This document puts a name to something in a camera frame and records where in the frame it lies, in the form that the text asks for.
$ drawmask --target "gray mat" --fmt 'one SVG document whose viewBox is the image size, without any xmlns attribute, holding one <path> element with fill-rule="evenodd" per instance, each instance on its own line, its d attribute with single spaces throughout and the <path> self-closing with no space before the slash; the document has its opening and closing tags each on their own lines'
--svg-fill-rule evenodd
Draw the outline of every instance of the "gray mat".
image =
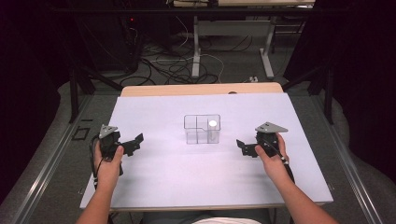
<svg viewBox="0 0 396 224">
<path fill-rule="evenodd" d="M 291 96 L 290 98 L 319 167 L 326 181 L 334 187 L 332 190 L 334 203 L 325 204 L 323 208 L 341 223 L 367 223 L 340 165 L 330 134 L 320 118 L 320 112 L 315 109 L 311 97 Z M 30 218 L 30 223 L 61 224 L 73 223 L 77 220 L 81 213 L 79 203 L 82 194 L 79 192 L 85 188 L 91 175 L 88 145 L 100 126 L 108 123 L 115 103 L 116 96 L 93 96 L 91 104 L 82 116 L 82 119 L 92 119 L 92 121 L 78 121 L 80 129 L 90 128 L 87 139 L 69 143 L 56 172 Z M 132 223 L 132 219 L 136 223 L 140 218 L 141 214 L 132 214 L 130 217 L 129 214 L 124 213 L 116 217 L 115 222 Z M 287 223 L 289 213 L 286 209 L 279 209 L 277 218 L 277 223 Z"/>
</svg>

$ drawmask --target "transparent box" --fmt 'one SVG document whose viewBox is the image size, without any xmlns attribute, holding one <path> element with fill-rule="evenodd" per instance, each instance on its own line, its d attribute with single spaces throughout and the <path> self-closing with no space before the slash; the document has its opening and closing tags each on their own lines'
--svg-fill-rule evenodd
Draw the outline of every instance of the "transparent box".
<svg viewBox="0 0 396 224">
<path fill-rule="evenodd" d="M 186 115 L 184 130 L 187 144 L 217 144 L 220 134 L 220 115 Z"/>
</svg>

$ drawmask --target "black controller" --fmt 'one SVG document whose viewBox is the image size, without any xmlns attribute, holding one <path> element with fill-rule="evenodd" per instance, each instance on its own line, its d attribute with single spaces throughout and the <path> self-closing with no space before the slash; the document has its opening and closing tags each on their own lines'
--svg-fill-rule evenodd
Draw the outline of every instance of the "black controller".
<svg viewBox="0 0 396 224">
<path fill-rule="evenodd" d="M 134 140 L 120 143 L 120 132 L 112 132 L 103 138 L 99 138 L 100 150 L 102 152 L 102 158 L 105 160 L 113 160 L 116 154 L 117 147 L 124 147 L 124 155 L 127 154 L 129 157 L 134 155 L 134 151 L 140 148 L 140 143 L 143 142 L 143 134 L 139 134 Z M 122 167 L 120 165 L 120 175 L 123 174 Z"/>
<path fill-rule="evenodd" d="M 289 162 L 286 161 L 286 158 L 280 153 L 279 150 L 279 141 L 277 139 L 276 133 L 280 132 L 287 132 L 287 129 L 279 127 L 273 123 L 266 122 L 263 125 L 256 128 L 256 141 L 257 144 L 245 144 L 238 139 L 236 139 L 236 144 L 238 147 L 242 149 L 242 155 L 244 156 L 251 156 L 253 158 L 258 157 L 256 150 L 254 149 L 255 146 L 258 144 L 264 149 L 265 153 L 268 157 L 273 157 L 278 155 L 282 160 L 286 171 L 289 174 L 290 179 L 294 182 L 293 173 L 289 167 Z"/>
</svg>

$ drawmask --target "person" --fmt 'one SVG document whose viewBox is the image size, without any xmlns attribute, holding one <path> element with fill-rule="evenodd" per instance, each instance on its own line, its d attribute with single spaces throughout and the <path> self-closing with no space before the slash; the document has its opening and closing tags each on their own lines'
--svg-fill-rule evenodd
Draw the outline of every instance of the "person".
<svg viewBox="0 0 396 224">
<path fill-rule="evenodd" d="M 283 137 L 277 133 L 280 153 L 289 161 Z M 315 204 L 290 179 L 279 156 L 269 157 L 264 149 L 257 145 L 255 150 L 262 160 L 267 175 L 274 182 L 280 195 L 290 211 L 295 223 L 338 223 L 321 207 Z M 99 146 L 95 148 L 95 166 L 98 169 L 98 186 L 86 209 L 77 223 L 107 223 L 111 196 L 117 185 L 123 148 L 118 147 L 112 161 L 103 161 Z M 145 213 L 145 224 L 152 223 L 269 223 L 267 209 L 198 211 L 198 212 L 166 212 Z"/>
</svg>

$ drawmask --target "tabletop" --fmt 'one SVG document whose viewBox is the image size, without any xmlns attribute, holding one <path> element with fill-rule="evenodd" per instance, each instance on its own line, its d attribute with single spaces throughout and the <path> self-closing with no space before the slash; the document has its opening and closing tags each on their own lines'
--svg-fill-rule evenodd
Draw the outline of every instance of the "tabletop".
<svg viewBox="0 0 396 224">
<path fill-rule="evenodd" d="M 208 114 L 220 115 L 219 142 L 187 144 L 185 116 Z M 132 157 L 122 159 L 124 174 L 114 191 L 111 210 L 284 206 L 262 161 L 243 156 L 236 144 L 236 139 L 254 143 L 255 128 L 266 121 L 289 129 L 282 136 L 297 186 L 315 203 L 332 202 L 290 98 L 278 84 L 203 84 L 125 88 L 109 125 L 119 128 L 121 142 L 140 133 L 145 140 Z M 93 193 L 90 179 L 81 208 Z"/>
<path fill-rule="evenodd" d="M 196 2 L 175 0 L 174 4 L 176 7 L 207 6 L 207 1 Z M 219 0 L 220 7 L 307 6 L 314 4 L 315 0 Z"/>
</svg>

